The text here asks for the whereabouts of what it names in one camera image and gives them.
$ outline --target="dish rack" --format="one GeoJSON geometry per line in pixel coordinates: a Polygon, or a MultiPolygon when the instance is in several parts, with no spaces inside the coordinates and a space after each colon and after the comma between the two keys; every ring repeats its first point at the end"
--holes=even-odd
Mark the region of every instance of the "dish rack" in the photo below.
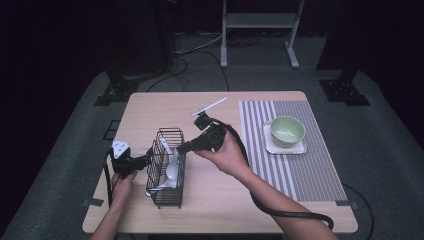
{"type": "Polygon", "coordinates": [[[150,196],[153,203],[160,209],[162,206],[178,206],[181,208],[184,190],[184,172],[186,155],[179,155],[178,176],[176,186],[164,187],[158,190],[158,186],[167,181],[166,168],[168,167],[173,154],[169,154],[160,139],[165,139],[169,148],[175,148],[184,143],[183,132],[179,128],[160,128],[153,141],[152,163],[147,168],[146,195],[150,196]]]}

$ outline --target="green bowl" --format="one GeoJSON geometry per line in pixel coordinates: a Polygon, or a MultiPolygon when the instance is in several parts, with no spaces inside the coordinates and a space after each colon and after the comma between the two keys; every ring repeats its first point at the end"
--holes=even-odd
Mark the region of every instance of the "green bowl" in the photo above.
{"type": "Polygon", "coordinates": [[[305,127],[294,117],[280,116],[271,122],[271,135],[277,146],[290,148],[305,137],[305,127]]]}

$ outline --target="human hand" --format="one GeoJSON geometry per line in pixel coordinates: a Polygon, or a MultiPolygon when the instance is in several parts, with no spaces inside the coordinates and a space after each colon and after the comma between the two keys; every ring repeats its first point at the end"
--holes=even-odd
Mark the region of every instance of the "human hand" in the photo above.
{"type": "Polygon", "coordinates": [[[137,176],[137,173],[137,171],[134,171],[125,179],[122,179],[122,176],[118,173],[113,174],[112,184],[114,184],[114,187],[112,192],[112,204],[120,206],[125,206],[127,204],[132,191],[132,182],[137,176]]]}
{"type": "Polygon", "coordinates": [[[217,152],[201,150],[195,151],[195,153],[200,157],[210,160],[224,173],[239,179],[245,171],[251,170],[243,157],[236,139],[230,132],[225,131],[224,143],[217,152]]]}

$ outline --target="wire basket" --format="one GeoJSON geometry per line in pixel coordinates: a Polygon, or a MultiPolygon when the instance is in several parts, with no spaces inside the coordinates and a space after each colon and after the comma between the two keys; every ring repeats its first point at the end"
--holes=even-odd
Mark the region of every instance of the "wire basket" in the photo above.
{"type": "Polygon", "coordinates": [[[178,206],[181,208],[186,155],[180,155],[176,159],[178,174],[176,180],[171,180],[168,178],[166,169],[175,159],[173,159],[173,154],[168,153],[164,144],[161,143],[161,139],[165,139],[172,152],[176,152],[176,147],[184,143],[184,135],[179,128],[159,129],[156,139],[153,141],[152,163],[147,168],[146,194],[150,196],[158,208],[162,206],[178,206]]]}

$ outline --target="white plate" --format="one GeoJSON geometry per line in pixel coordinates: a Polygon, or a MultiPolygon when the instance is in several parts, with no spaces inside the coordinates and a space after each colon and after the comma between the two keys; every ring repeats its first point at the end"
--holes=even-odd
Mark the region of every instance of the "white plate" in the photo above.
{"type": "Polygon", "coordinates": [[[263,124],[263,130],[265,135],[265,147],[268,152],[272,154],[303,154],[306,152],[306,149],[307,149],[306,141],[305,141],[306,135],[302,141],[296,143],[294,146],[290,148],[282,148],[277,146],[272,141],[271,121],[265,122],[263,124]]]}

